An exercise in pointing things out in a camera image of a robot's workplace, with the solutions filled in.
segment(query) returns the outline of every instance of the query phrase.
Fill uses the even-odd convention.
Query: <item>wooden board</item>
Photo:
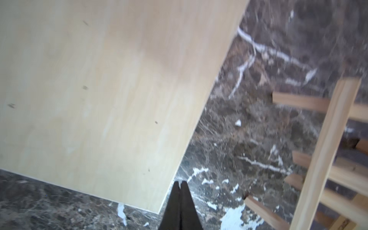
[[[244,200],[245,205],[252,209],[257,215],[264,219],[275,230],[287,230],[290,225],[284,219],[279,217],[272,210],[266,208],[262,203],[256,201],[253,197],[247,197]]]
[[[337,82],[290,229],[308,230],[312,224],[359,86],[359,79]]]
[[[158,213],[248,0],[0,2],[0,168]]]
[[[308,168],[311,163],[311,156],[301,153],[298,151],[293,151],[293,162]],[[342,167],[333,165],[328,174],[328,178],[338,184],[341,184],[351,190],[359,192],[365,196],[368,196],[368,169],[360,164],[353,164],[349,160],[339,159],[338,164]]]
[[[272,93],[272,102],[326,113],[330,100],[312,96],[293,95],[289,93]],[[368,122],[368,105],[354,104],[349,117],[353,120]]]
[[[302,176],[297,174],[290,174],[284,179],[286,183],[299,190],[303,187],[302,180]],[[337,213],[360,223],[362,226],[368,226],[368,210],[361,204],[350,201],[328,188],[323,190],[320,201],[326,207],[329,207]],[[329,228],[332,224],[332,218],[325,216],[322,213],[317,213],[318,212],[316,212],[314,216],[314,220],[324,225],[326,228]]]
[[[362,151],[363,153],[368,155],[368,140],[361,139],[357,144],[357,150]]]
[[[361,205],[363,208],[368,210],[368,198],[361,194],[357,194],[351,202],[356,205]],[[356,228],[357,228],[357,224],[355,222],[352,222],[351,220],[349,220],[348,218],[344,216],[339,216],[334,221],[334,223],[329,228],[329,230],[354,230]]]

